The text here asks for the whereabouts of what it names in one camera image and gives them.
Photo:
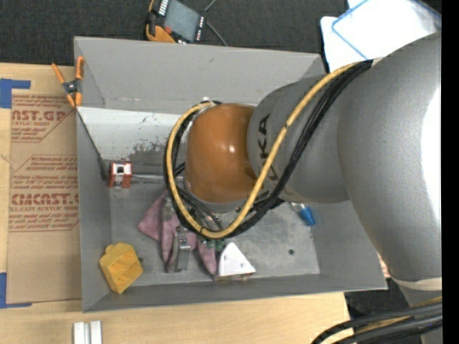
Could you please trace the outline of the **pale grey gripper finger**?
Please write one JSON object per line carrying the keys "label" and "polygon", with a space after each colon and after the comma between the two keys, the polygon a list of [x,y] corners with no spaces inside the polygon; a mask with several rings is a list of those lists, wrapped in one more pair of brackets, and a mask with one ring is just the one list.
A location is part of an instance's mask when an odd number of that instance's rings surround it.
{"label": "pale grey gripper finger", "polygon": [[176,260],[174,263],[174,270],[180,272],[187,270],[189,263],[189,255],[191,252],[191,245],[187,239],[186,229],[182,226],[176,228]]}

